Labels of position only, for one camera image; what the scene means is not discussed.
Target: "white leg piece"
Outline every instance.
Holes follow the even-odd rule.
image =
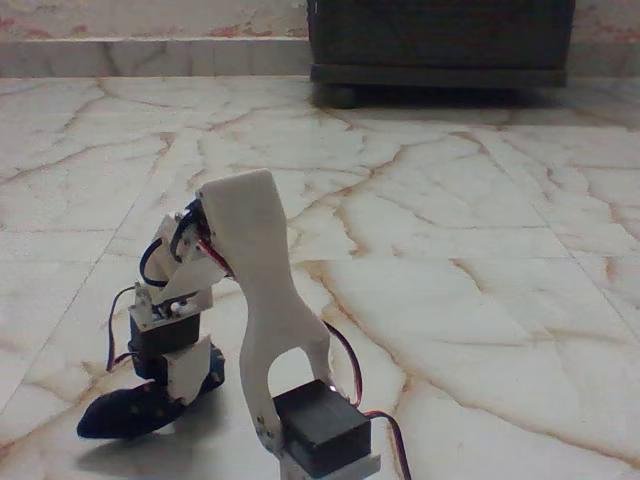
[[[182,399],[185,405],[192,403],[205,377],[209,374],[211,364],[211,339],[209,335],[183,350],[166,353],[167,391],[171,398]]]
[[[329,332],[300,298],[291,277],[287,223],[271,173],[259,170],[205,184],[200,199],[212,243],[231,266],[248,306],[240,376],[256,432],[281,453],[280,419],[268,385],[269,368],[301,347],[314,376],[331,385]]]

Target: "black foot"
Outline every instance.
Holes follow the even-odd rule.
[[[211,346],[209,375],[199,395],[224,382],[224,356]],[[172,400],[165,385],[150,382],[130,390],[116,390],[98,397],[78,423],[83,438],[128,439],[146,435],[176,420],[188,407]]]

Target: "black wire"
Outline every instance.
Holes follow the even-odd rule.
[[[162,238],[156,239],[151,245],[149,245],[149,247],[147,247],[147,249],[142,254],[142,258],[140,259],[140,276],[142,277],[142,279],[147,285],[151,285],[152,287],[163,288],[167,286],[166,281],[152,280],[148,278],[144,273],[145,268],[147,266],[147,262],[151,258],[151,255],[153,255],[153,252],[155,252],[160,247],[160,245],[162,245]]]
[[[374,410],[372,412],[365,413],[367,418],[385,418],[391,424],[391,430],[393,430],[393,438],[396,442],[396,450],[398,451],[398,461],[400,462],[400,469],[402,470],[402,477],[404,480],[411,480],[411,471],[409,470],[409,461],[407,460],[407,451],[404,448],[404,440],[402,439],[402,431],[400,425],[395,418],[388,413],[380,410]]]
[[[107,328],[109,330],[109,355],[107,357],[107,372],[110,372],[114,365],[114,357],[116,355],[116,340],[113,336],[113,314],[116,311],[116,304],[118,303],[118,299],[120,296],[128,292],[129,290],[133,290],[136,287],[127,287],[120,290],[115,298],[113,299],[113,303],[111,304],[111,312],[109,312],[109,321],[107,322]]]
[[[327,326],[331,334],[340,340],[340,343],[342,343],[342,346],[347,351],[349,359],[351,360],[351,366],[353,367],[353,381],[356,389],[356,399],[353,402],[353,406],[357,408],[362,402],[362,370],[360,369],[360,362],[358,361],[355,350],[349,343],[349,340],[347,340],[347,337],[327,321],[325,321],[324,324]]]

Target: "white marble floor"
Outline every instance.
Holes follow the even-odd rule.
[[[228,380],[174,426],[80,440],[106,316],[162,214],[273,170],[296,282],[352,340],[415,479],[640,478],[640,81],[317,110],[304,78],[0,81],[0,479],[275,479],[232,284],[204,315]],[[115,320],[124,349],[126,302]],[[351,377],[339,345],[336,377]],[[302,383],[295,356],[274,389]],[[396,479],[384,425],[378,479]]]

